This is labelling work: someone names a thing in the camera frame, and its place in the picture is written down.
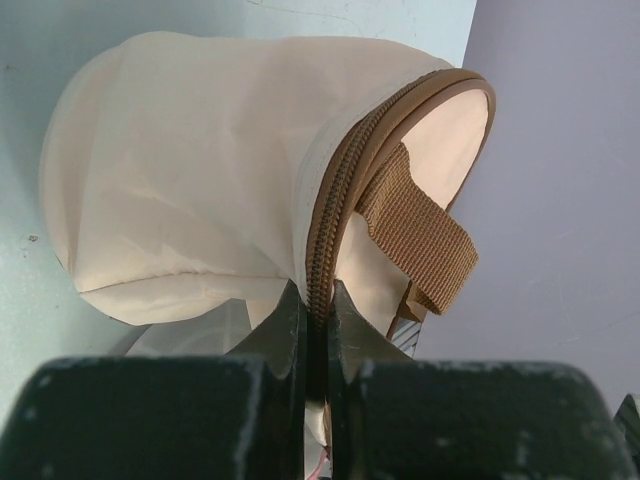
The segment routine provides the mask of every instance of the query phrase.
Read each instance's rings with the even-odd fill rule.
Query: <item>beige bag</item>
[[[119,320],[239,298],[255,326],[293,279],[322,328],[337,277],[387,334],[475,264],[445,209],[493,114],[479,75],[390,41],[146,34],[65,90],[42,208],[81,296]]]

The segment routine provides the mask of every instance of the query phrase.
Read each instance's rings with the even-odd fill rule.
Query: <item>brown webbing loop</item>
[[[355,211],[366,220],[371,239],[413,283],[407,303],[445,312],[478,254],[467,232],[413,182],[403,143],[375,173]]]

